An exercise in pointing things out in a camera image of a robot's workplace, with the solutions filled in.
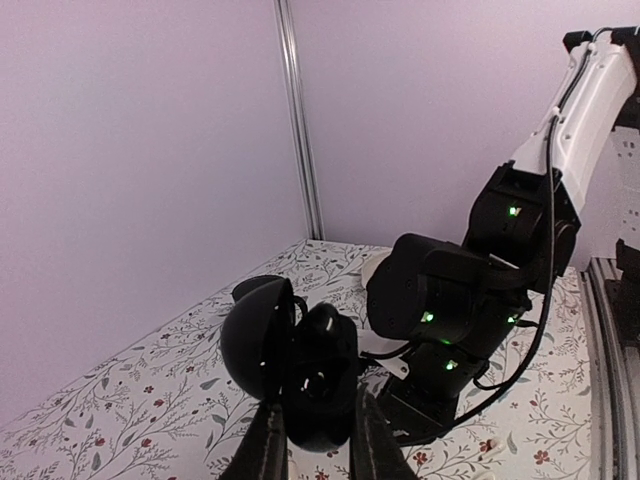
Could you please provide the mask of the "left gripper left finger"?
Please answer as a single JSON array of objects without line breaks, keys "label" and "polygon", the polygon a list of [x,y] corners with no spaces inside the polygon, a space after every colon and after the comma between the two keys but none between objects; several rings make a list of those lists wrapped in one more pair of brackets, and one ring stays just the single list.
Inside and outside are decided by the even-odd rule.
[{"label": "left gripper left finger", "polygon": [[287,435],[282,406],[261,402],[235,455],[219,480],[288,478]]}]

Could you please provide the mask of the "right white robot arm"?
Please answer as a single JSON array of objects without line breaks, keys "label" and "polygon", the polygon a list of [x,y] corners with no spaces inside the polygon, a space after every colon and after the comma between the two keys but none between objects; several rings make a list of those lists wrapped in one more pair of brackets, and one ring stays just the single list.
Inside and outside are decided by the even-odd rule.
[{"label": "right white robot arm", "polygon": [[639,31],[564,36],[567,72],[540,125],[475,200],[461,244],[413,233],[364,276],[367,315],[406,366],[378,402],[401,446],[428,444],[466,421],[461,391],[525,328],[531,294],[552,299],[573,254],[586,191],[606,140],[639,130]]}]

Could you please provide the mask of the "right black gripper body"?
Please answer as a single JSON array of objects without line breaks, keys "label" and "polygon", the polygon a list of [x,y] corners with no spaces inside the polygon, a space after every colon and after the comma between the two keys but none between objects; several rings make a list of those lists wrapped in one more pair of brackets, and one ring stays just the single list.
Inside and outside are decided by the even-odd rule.
[{"label": "right black gripper body", "polygon": [[431,443],[452,428],[461,391],[532,302],[523,287],[491,290],[492,262],[462,247],[406,233],[367,283],[367,316],[380,337],[406,340],[404,379],[378,404],[399,443]]}]

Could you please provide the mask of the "black earbud charging case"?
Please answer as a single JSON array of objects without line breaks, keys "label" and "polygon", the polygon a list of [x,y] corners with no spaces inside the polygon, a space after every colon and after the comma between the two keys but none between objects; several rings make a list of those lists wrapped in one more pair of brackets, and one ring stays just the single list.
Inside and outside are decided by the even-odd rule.
[{"label": "black earbud charging case", "polygon": [[344,445],[355,418],[360,370],[357,328],[321,302],[296,322],[281,306],[258,312],[233,305],[220,350],[233,381],[248,395],[282,406],[296,446],[327,452]]}]

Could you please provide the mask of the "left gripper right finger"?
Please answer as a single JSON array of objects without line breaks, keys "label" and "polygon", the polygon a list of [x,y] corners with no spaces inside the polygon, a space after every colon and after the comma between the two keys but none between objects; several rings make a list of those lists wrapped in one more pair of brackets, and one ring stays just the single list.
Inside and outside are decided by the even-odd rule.
[{"label": "left gripper right finger", "polygon": [[359,389],[349,445],[351,479],[414,479],[376,398]]}]

